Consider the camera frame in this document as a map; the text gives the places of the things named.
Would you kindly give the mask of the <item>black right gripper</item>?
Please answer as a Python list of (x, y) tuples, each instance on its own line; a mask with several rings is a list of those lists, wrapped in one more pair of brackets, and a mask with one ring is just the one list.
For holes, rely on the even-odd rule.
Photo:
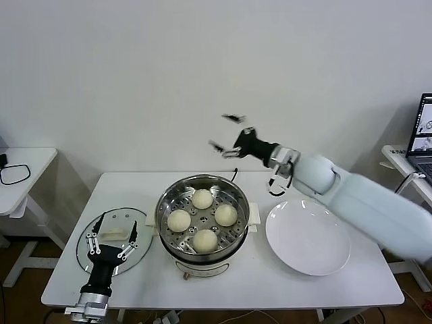
[(209, 144), (212, 148), (220, 153), (224, 159), (240, 159), (251, 155), (262, 161), (265, 167), (269, 167), (271, 154), (279, 146), (279, 143), (270, 143), (258, 139), (257, 131), (247, 121), (245, 115), (223, 114), (222, 118), (235, 123), (240, 129), (240, 134), (233, 148), (225, 148), (221, 144), (210, 140)]

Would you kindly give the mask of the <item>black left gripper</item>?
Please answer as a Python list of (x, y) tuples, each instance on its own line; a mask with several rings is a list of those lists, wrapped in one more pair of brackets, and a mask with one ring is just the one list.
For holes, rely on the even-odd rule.
[(92, 230), (86, 234), (86, 241), (89, 247), (87, 254), (93, 263), (90, 277), (80, 289), (80, 293), (100, 294), (110, 296), (112, 294), (111, 282), (114, 269), (124, 263), (137, 248), (136, 239), (138, 236), (137, 221), (134, 222), (128, 245), (122, 250), (116, 246), (105, 244), (99, 245), (97, 237), (102, 226), (105, 215), (102, 214), (93, 225)]

